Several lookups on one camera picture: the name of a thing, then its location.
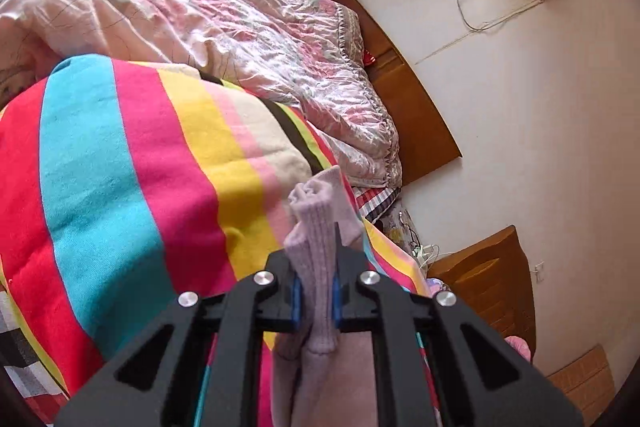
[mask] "plaid fabric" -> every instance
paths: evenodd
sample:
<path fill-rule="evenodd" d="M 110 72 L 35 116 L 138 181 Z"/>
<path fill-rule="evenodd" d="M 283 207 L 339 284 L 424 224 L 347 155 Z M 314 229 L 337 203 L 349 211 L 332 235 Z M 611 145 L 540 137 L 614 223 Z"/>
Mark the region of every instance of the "plaid fabric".
<path fill-rule="evenodd" d="M 399 188 L 351 188 L 356 196 L 360 215 L 370 223 L 375 223 L 400 195 Z"/>
<path fill-rule="evenodd" d="M 20 330 L 9 296 L 0 285 L 0 363 L 31 410 L 52 425 L 68 400 Z"/>

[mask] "cable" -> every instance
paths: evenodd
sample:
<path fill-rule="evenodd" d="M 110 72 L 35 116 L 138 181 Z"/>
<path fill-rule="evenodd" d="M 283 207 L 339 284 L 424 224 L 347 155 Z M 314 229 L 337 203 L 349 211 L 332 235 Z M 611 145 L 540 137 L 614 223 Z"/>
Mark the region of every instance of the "cable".
<path fill-rule="evenodd" d="M 526 12 L 527 10 L 530 10 L 531 8 L 533 8 L 534 6 L 537 6 L 538 4 L 541 4 L 543 0 L 533 0 L 528 4 L 525 4 L 524 6 L 521 6 L 520 8 L 517 8 L 515 11 L 504 15 L 496 20 L 493 21 L 489 21 L 487 23 L 485 23 L 483 26 L 480 26 L 479 28 L 476 28 L 475 26 L 472 26 L 471 24 L 469 24 L 465 18 L 465 14 L 462 11 L 462 6 L 460 6 L 460 0 L 456 0 L 456 4 L 458 5 L 458 11 L 460 12 L 460 16 L 462 17 L 463 22 L 465 23 L 465 26 L 467 28 L 469 28 L 472 32 L 482 32 L 485 30 L 488 30 L 489 28 L 493 28 L 494 26 L 497 26 L 498 24 L 502 24 L 503 22 L 508 21 L 509 19 L 511 19 L 512 17 L 515 17 L 516 15 L 519 15 L 523 12 Z"/>

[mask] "silver screw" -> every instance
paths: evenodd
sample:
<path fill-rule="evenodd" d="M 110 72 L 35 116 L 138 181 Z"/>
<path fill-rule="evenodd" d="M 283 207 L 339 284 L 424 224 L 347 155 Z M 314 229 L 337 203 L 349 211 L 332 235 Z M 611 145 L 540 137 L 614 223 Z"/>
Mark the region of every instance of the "silver screw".
<path fill-rule="evenodd" d="M 273 282 L 273 273 L 262 270 L 254 275 L 254 282 L 260 286 L 267 286 Z"/>
<path fill-rule="evenodd" d="M 196 292 L 181 293 L 178 297 L 178 304 L 183 308 L 190 308 L 198 302 L 198 294 Z"/>
<path fill-rule="evenodd" d="M 377 284 L 380 282 L 380 274 L 378 272 L 374 272 L 373 270 L 367 270 L 366 272 L 362 272 L 360 274 L 360 280 L 363 284 L 371 286 L 372 284 Z"/>
<path fill-rule="evenodd" d="M 436 293 L 436 302 L 440 306 L 453 306 L 458 298 L 456 294 L 447 290 Z"/>

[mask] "wall socket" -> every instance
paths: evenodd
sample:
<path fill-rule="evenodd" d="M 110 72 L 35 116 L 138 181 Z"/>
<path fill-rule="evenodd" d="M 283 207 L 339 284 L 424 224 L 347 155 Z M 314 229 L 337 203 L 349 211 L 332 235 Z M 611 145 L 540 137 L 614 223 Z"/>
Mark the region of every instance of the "wall socket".
<path fill-rule="evenodd" d="M 533 270 L 531 270 L 531 273 L 536 274 L 536 284 L 543 282 L 543 280 L 545 280 L 545 262 L 542 261 L 541 263 L 536 264 L 533 267 Z"/>

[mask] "colorful striped fabric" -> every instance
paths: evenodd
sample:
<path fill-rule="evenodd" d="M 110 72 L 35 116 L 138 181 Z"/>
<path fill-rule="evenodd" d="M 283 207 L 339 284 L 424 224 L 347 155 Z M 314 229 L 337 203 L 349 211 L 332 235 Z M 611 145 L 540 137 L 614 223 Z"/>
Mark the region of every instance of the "colorful striped fabric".
<path fill-rule="evenodd" d="M 208 80 L 84 55 L 1 115 L 0 282 L 69 394 L 179 293 L 262 269 L 292 227 L 291 189 L 335 164 L 295 111 Z M 366 231 L 373 266 L 426 295 L 413 260 Z M 272 346 L 266 335 L 261 426 Z"/>

